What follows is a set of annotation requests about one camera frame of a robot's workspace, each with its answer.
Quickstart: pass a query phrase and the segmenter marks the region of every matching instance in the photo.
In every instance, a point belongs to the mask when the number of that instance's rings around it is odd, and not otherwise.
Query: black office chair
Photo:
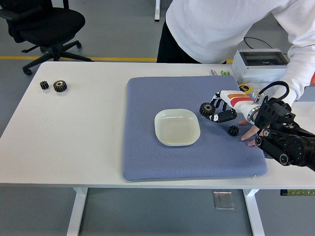
[[[64,8],[53,7],[51,0],[0,0],[0,17],[6,19],[9,34],[15,42],[28,41],[35,46],[23,53],[40,47],[48,52],[23,67],[23,72],[31,75],[29,68],[49,59],[58,61],[60,57],[92,61],[90,58],[66,52],[69,48],[81,48],[79,41],[65,44],[74,38],[84,26],[85,18],[79,12],[69,9],[68,0],[63,0]]]

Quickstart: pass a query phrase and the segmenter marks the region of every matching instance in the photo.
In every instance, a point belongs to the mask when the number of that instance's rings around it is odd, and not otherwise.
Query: gray floor
[[[86,25],[76,35],[83,48],[73,53],[87,57],[156,58],[162,23],[170,0],[162,0],[161,21],[154,21],[155,0],[70,0]],[[62,6],[61,0],[53,1]],[[0,20],[0,56],[40,56],[16,44]],[[270,16],[255,24],[248,35],[286,53],[287,34]],[[249,39],[255,48],[268,48]],[[247,48],[244,42],[239,48]],[[0,135],[33,76],[22,66],[29,60],[0,60]],[[90,189],[81,236],[91,235],[251,235],[243,194],[232,190],[235,210],[215,210],[212,190]],[[1,236],[64,236],[75,192],[71,188],[0,187]],[[282,197],[279,190],[256,194],[267,236],[314,235],[314,197]]]

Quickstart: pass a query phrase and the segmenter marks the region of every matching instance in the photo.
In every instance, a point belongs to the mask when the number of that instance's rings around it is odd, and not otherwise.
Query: chair wheel
[[[31,75],[32,71],[30,69],[23,70],[24,74]]]

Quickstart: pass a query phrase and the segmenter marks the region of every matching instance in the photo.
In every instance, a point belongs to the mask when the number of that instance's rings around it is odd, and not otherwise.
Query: black pants
[[[157,63],[199,63],[191,58],[183,49],[178,46],[169,31],[166,22],[162,29],[162,36],[159,42]]]

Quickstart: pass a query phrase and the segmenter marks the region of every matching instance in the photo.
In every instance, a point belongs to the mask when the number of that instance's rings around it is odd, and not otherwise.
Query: yellow floor line
[[[0,56],[1,60],[36,60],[39,57],[27,57],[27,56]],[[156,62],[156,58],[103,58],[103,57],[90,57],[92,60],[98,61],[149,61]],[[233,59],[228,59],[227,63],[232,63]]]

